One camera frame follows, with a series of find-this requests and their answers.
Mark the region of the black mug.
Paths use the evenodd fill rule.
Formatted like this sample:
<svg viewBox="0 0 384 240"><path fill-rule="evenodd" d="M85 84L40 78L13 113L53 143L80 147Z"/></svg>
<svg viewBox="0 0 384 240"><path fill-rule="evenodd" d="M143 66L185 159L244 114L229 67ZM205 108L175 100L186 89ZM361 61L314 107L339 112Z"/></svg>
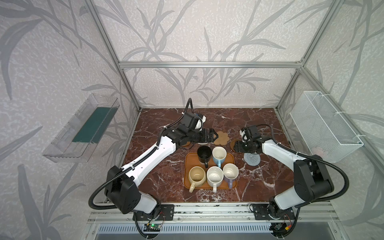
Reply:
<svg viewBox="0 0 384 240"><path fill-rule="evenodd" d="M209 168L209 162L212 158L212 149L208 146L201 146L197 150L197 155L199 162L205 166L206 169Z"/></svg>

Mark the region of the brown round wooden coaster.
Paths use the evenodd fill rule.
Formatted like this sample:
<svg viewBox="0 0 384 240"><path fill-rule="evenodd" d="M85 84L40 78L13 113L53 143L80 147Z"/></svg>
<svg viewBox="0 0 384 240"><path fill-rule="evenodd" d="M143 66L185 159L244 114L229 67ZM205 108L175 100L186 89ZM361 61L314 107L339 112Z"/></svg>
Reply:
<svg viewBox="0 0 384 240"><path fill-rule="evenodd" d="M238 139L236 139L236 140L233 140L233 141L231 141L231 143L230 143L230 148L231 148L231 150L234 152L235 151L235 144L236 144L236 142L238 142L239 140Z"/></svg>

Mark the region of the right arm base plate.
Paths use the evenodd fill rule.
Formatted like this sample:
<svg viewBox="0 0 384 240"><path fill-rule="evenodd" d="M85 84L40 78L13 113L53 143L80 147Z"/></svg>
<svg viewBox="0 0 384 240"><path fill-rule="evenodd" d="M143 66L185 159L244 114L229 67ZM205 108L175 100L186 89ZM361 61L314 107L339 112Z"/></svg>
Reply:
<svg viewBox="0 0 384 240"><path fill-rule="evenodd" d="M250 211L254 214L255 220L295 220L295 213L292 208L281 210L273 204L249 205Z"/></svg>

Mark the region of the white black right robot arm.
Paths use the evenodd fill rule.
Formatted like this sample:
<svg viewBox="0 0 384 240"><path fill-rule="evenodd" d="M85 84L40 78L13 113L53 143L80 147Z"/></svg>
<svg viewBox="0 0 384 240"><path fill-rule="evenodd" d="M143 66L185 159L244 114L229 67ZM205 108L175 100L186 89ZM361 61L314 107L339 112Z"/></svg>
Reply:
<svg viewBox="0 0 384 240"><path fill-rule="evenodd" d="M270 200L273 211L284 211L291 207L300 207L334 191L334 185L325 164L313 156L301 157L295 151L274 140L263 137L257 126L240 130L241 140L236 141L237 153L264 154L284 164L294 173L294 186L276 195Z"/></svg>

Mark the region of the white and blue mug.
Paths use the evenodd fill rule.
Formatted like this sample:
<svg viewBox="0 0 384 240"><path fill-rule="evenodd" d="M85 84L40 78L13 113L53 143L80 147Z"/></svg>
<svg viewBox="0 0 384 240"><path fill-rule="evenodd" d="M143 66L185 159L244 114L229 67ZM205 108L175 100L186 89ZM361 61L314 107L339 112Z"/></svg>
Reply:
<svg viewBox="0 0 384 240"><path fill-rule="evenodd" d="M224 161L227 157L227 151L223 147L215 147L212 150L212 156L214 163L219 167L222 168L224 165Z"/></svg>

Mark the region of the cork flower-shaped coaster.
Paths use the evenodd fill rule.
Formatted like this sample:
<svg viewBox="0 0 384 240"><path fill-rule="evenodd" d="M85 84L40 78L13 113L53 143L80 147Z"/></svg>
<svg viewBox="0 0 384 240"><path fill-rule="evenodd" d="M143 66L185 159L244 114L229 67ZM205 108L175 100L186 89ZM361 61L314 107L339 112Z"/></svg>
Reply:
<svg viewBox="0 0 384 240"><path fill-rule="evenodd" d="M216 146L225 146L230 141L229 134L222 131L217 132L218 138L214 141Z"/></svg>

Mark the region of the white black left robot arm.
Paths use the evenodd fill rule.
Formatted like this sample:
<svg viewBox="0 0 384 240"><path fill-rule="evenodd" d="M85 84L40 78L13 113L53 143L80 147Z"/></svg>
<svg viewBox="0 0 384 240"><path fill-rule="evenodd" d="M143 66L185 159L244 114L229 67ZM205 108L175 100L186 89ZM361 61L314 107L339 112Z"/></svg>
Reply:
<svg viewBox="0 0 384 240"><path fill-rule="evenodd" d="M157 142L135 160L121 168L108 171L105 195L122 214L143 212L158 215L160 202L139 191L144 178L165 158L186 143L212 143L219 135L212 128L204 129L206 117L184 113L175 123L163 127Z"/></svg>

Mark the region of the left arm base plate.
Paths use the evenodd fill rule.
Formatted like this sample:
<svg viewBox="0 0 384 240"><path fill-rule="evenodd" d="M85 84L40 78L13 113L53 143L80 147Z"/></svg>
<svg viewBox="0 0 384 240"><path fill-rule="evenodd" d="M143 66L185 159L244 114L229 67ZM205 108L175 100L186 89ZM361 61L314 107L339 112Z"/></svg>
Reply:
<svg viewBox="0 0 384 240"><path fill-rule="evenodd" d="M146 214L142 211L134 212L134 220L138 221L172 221L175 213L175 205L161 204L157 205L154 210Z"/></svg>

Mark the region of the white and purple mug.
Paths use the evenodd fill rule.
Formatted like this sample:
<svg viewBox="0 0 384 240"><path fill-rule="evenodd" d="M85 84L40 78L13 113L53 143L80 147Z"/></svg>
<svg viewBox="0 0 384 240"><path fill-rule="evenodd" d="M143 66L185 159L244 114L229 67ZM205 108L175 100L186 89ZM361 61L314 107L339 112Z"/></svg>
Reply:
<svg viewBox="0 0 384 240"><path fill-rule="evenodd" d="M235 164L226 164L223 167L224 181L228 184L229 189L234 187L235 181L239 176L239 169Z"/></svg>

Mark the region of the grey round woven coaster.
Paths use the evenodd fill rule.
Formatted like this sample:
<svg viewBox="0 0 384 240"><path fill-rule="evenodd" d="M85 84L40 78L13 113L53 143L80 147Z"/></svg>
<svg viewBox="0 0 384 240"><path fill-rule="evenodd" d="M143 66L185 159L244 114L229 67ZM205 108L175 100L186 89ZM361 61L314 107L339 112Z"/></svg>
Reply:
<svg viewBox="0 0 384 240"><path fill-rule="evenodd" d="M253 153L244 153L244 161L249 166L258 166L261 162L261 157L259 154L253 154Z"/></svg>

